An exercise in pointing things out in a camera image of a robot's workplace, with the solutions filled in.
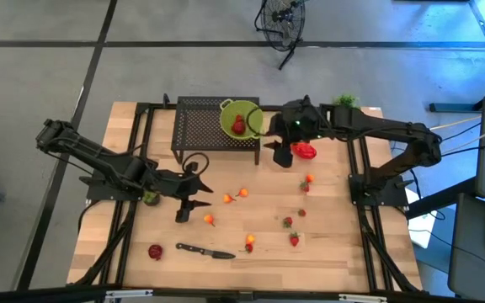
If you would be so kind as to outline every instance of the red bell pepper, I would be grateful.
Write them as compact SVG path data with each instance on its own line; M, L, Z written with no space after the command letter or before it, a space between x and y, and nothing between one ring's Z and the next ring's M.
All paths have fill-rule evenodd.
M305 142L291 144L291 152L303 159L313 159L317 155L316 149Z

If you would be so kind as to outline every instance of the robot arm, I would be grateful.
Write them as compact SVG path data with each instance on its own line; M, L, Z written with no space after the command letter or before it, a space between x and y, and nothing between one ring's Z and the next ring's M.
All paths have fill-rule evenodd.
M175 218L179 223L188 221L189 213L194 207L210 205L189 200L189 196L196 194L198 190L212 193L201 182L200 173L195 173L197 162L184 166L182 173L157 170L157 162L133 156L131 151L115 153L80 136L70 123L59 120L47 120L36 141L37 148L45 153L68 153L94 168L94 175L100 176L99 178L80 178L87 185L100 185L103 189L123 193L136 200L143 197L145 192L180 199L181 208Z
M405 123L370 117L360 109L339 105L321 105L315 108L308 96L290 101L270 121L268 136L280 136L282 142L265 145L274 149L273 159L282 167L290 167L290 144L322 137L352 141L372 136L408 144L406 150L381 167L368 172L370 183L380 187L390 178L417 167L430 167L440 162L440 136L422 123Z

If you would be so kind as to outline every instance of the green plant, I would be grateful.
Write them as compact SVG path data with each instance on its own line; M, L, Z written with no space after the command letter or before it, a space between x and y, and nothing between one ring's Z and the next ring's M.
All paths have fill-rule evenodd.
M337 97L334 101L334 105L343 105L343 106L348 106L350 108L355 108L355 109L360 109L360 106L357 105L357 101L359 101L358 98L356 98L354 95L344 93Z

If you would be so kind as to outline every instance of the knife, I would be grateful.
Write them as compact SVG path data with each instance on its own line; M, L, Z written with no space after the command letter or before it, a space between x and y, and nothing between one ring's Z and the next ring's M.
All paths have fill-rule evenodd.
M187 250L189 252L201 253L204 256L211 256L213 258L223 258L223 259L235 258L235 255L230 254L229 252L211 251L209 249L193 247L191 245L183 244L183 243L177 243L177 244L175 244L175 247L177 249L184 249L184 250Z

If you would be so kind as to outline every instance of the white cable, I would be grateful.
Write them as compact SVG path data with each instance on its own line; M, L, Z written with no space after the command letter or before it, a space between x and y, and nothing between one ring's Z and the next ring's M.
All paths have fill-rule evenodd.
M445 151L445 152L443 152L442 154L443 154L443 155L445 155L445 154L447 154L447 153L449 153L449 152L453 152L453 151L455 151L456 149L459 149L459 148L462 148L462 147L464 147L464 146L467 146L467 145L469 145L469 144L473 143L474 141L478 141L478 140L482 139L483 137L485 137L485 134L484 134L484 135L482 135L482 136L479 136L477 139L474 139L474 140L468 141L468 142L467 142L467 143L465 143L465 144L462 144L462 145L460 145L460 146L458 146L458 147L455 147L455 148L452 148L452 149L450 149L450 150L448 150L448 151Z
M478 115L476 117L472 117L472 118L469 118L469 119L464 119L464 120L461 120L461 121L456 121L454 123L449 123L447 125L438 125L438 126L430 127L429 130L438 130L438 129L442 129L442 128L449 127L449 126L453 126L453 125L459 125L460 123L464 123L464 122L468 122L468 121L480 119L481 117L482 117L481 115Z

